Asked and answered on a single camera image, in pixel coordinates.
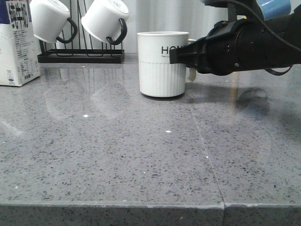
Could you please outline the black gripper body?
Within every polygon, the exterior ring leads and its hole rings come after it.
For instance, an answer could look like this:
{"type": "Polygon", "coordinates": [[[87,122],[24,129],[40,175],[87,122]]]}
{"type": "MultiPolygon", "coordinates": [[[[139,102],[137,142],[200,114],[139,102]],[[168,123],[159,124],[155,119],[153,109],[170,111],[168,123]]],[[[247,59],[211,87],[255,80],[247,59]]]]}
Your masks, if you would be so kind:
{"type": "Polygon", "coordinates": [[[206,37],[204,50],[204,73],[224,76],[286,67],[284,44],[260,24],[246,20],[216,25],[206,37]]]}

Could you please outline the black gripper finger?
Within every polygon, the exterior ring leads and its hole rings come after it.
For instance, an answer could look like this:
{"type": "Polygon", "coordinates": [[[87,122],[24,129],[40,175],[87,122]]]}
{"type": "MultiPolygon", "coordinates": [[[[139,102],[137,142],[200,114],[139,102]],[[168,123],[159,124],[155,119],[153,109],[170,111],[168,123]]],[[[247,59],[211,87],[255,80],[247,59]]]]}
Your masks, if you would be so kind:
{"type": "Polygon", "coordinates": [[[200,38],[184,47],[170,50],[169,63],[184,64],[199,73],[207,73],[206,39],[200,38]]]}

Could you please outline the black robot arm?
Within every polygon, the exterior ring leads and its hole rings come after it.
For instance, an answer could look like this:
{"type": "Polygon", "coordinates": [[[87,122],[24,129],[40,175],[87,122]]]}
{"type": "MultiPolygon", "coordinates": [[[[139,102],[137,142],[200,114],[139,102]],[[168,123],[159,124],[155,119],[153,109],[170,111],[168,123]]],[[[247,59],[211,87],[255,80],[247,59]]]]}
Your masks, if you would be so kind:
{"type": "Polygon", "coordinates": [[[219,76],[265,70],[281,75],[301,62],[301,9],[288,0],[206,0],[226,8],[228,19],[217,22],[206,37],[170,51],[171,64],[219,76]]]}

